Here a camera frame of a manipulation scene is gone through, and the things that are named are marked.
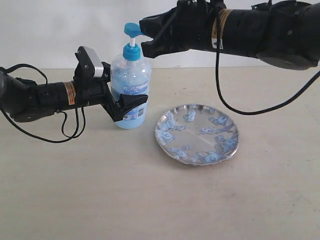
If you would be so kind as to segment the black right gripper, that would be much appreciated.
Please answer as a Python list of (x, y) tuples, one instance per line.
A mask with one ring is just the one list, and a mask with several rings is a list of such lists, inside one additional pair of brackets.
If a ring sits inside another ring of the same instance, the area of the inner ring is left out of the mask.
[(139, 21), (141, 32), (152, 40), (141, 42), (143, 56), (157, 58), (188, 50), (214, 52), (213, 25), (219, 10), (225, 8), (222, 0), (179, 0), (177, 14), (172, 22), (172, 36), (157, 36), (174, 9), (144, 17)]

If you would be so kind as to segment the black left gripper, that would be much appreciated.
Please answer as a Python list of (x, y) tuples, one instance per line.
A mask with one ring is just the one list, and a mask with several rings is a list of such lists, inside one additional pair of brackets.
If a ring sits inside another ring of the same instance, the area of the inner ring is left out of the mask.
[(74, 71), (73, 83), (76, 89), (78, 106), (88, 107), (101, 105), (114, 122), (123, 119), (125, 113), (145, 104), (147, 94), (113, 96), (108, 83), (111, 81), (111, 65), (102, 61), (103, 73), (101, 77), (85, 76), (79, 63)]

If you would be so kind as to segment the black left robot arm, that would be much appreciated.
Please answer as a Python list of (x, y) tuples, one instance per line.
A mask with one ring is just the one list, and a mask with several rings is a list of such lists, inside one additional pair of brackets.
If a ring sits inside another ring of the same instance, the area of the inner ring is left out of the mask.
[(120, 94), (114, 98), (108, 83), (111, 66), (103, 62), (102, 75), (95, 76), (87, 63), (78, 63), (71, 81), (37, 84), (34, 80), (12, 77), (10, 73), (29, 64), (0, 69), (0, 107), (17, 123), (33, 122), (55, 113), (101, 105), (114, 122), (132, 109), (145, 104), (148, 95)]

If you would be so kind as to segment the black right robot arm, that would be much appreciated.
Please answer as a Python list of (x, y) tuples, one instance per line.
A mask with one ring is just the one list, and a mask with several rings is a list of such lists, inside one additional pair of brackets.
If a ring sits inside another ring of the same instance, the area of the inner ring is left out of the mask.
[(139, 21), (150, 41), (145, 57), (197, 50), (258, 59), (303, 71), (320, 62), (320, 5), (271, 1), (229, 9), (222, 0), (179, 0), (166, 12)]

